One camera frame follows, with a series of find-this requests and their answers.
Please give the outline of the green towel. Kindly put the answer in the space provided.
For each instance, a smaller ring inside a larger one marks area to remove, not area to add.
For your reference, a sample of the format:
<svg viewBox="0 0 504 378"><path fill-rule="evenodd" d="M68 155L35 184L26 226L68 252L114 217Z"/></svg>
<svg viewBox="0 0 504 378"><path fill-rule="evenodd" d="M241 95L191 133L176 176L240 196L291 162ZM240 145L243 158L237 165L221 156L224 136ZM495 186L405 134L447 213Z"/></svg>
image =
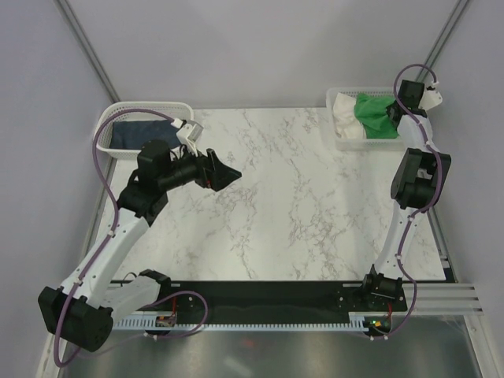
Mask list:
<svg viewBox="0 0 504 378"><path fill-rule="evenodd" d="M392 96L371 96L359 93L354 105L354 116L365 130L367 139L397 139L398 132L387 115Z"/></svg>

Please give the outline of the white towel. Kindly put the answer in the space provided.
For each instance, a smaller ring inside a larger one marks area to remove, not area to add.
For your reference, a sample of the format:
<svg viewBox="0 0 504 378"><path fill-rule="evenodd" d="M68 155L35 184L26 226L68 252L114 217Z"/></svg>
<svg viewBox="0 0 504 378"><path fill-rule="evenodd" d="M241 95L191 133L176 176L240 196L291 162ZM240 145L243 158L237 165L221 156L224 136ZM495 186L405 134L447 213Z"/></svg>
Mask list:
<svg viewBox="0 0 504 378"><path fill-rule="evenodd" d="M339 92L332 107L335 130L342 139L366 139L361 122L356 118L354 107L357 99Z"/></svg>

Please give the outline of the dark blue towel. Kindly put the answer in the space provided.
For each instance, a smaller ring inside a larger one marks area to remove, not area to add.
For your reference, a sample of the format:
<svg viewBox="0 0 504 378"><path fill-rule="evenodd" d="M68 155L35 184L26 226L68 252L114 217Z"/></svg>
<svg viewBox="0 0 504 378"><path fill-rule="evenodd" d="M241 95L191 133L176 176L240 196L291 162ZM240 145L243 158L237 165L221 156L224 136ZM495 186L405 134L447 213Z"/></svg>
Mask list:
<svg viewBox="0 0 504 378"><path fill-rule="evenodd" d="M116 150L140 150L150 140L162 140L173 149L180 145L176 132L177 129L168 120L114 122L109 147Z"/></svg>

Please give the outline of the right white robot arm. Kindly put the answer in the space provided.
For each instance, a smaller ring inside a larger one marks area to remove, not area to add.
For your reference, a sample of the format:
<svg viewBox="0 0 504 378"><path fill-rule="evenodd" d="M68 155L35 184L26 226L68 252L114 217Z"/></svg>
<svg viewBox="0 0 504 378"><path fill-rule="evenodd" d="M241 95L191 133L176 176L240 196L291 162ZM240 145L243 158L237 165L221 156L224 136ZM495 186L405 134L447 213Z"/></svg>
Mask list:
<svg viewBox="0 0 504 378"><path fill-rule="evenodd" d="M423 83L403 80L394 90L395 101L387 115L406 148L391 183L394 201L391 224L379 257L359 288L361 304L369 310L406 308L405 262L413 237L424 215L438 202L451 165L451 156L435 146L427 109L442 98Z"/></svg>

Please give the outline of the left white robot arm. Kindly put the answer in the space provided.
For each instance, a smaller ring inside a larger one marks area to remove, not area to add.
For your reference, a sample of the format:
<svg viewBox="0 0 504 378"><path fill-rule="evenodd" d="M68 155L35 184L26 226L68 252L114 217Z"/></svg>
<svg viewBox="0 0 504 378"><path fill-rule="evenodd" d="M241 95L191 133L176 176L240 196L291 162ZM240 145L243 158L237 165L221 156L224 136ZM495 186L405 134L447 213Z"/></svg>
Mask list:
<svg viewBox="0 0 504 378"><path fill-rule="evenodd" d="M114 204L109 230L103 234L60 287L44 287L38 304L48 332L88 352L108 339L113 326L136 310L170 306L172 291L162 285L167 276L148 269L113 293L111 279L131 248L168 203L168 192L194 182L221 191L242 176L219 160L214 150L189 151L172 159L165 141L145 143L137 168Z"/></svg>

